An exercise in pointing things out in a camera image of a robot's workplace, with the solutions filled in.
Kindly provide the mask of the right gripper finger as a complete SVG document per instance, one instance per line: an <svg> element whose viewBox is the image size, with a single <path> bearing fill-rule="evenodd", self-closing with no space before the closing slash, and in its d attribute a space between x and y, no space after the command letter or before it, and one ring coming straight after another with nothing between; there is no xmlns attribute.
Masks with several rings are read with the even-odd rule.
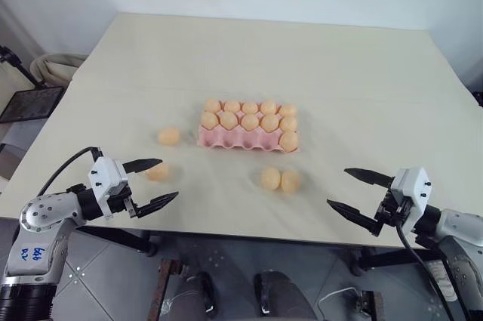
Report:
<svg viewBox="0 0 483 321"><path fill-rule="evenodd" d="M394 177L363 168L345 168L344 171L366 184L378 185L385 188L390 188L394 180Z"/></svg>
<svg viewBox="0 0 483 321"><path fill-rule="evenodd" d="M363 215L357 208L353 208L345 203L327 200L327 203L333 210L339 213L348 221L359 225L368 230L373 236L379 236L381 225L373 218Z"/></svg>

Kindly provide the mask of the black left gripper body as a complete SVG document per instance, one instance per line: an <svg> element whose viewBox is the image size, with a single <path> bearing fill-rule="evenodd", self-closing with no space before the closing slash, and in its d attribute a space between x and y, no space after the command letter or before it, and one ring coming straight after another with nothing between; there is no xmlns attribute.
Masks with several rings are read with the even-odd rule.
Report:
<svg viewBox="0 0 483 321"><path fill-rule="evenodd" d="M134 218L136 213L135 204L132 199L132 191L127 181L108 187L106 191L107 210L105 218L112 218L115 213L126 211L130 218Z"/></svg>

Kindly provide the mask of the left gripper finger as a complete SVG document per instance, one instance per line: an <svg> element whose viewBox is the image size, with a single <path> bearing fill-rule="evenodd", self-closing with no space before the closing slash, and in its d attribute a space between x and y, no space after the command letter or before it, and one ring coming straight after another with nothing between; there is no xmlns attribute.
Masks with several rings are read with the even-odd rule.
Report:
<svg viewBox="0 0 483 321"><path fill-rule="evenodd" d="M161 210L179 195L178 192L167 193L165 195L152 199L149 204L138 207L134 205L134 215L137 218L143 218L156 211Z"/></svg>
<svg viewBox="0 0 483 321"><path fill-rule="evenodd" d="M125 172L127 174L130 173L139 173L146 170L149 170L159 164L163 163L161 159L136 159L130 162L125 162L122 164Z"/></svg>

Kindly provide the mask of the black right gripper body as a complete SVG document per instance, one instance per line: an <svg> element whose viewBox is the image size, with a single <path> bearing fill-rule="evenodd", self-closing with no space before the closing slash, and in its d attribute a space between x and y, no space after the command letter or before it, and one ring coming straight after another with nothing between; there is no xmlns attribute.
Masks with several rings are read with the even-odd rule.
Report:
<svg viewBox="0 0 483 321"><path fill-rule="evenodd" d="M374 219L376 225L373 231L381 231L384 225L390 227L402 226L411 209L411 200L406 196L394 195L391 189L379 204Z"/></svg>

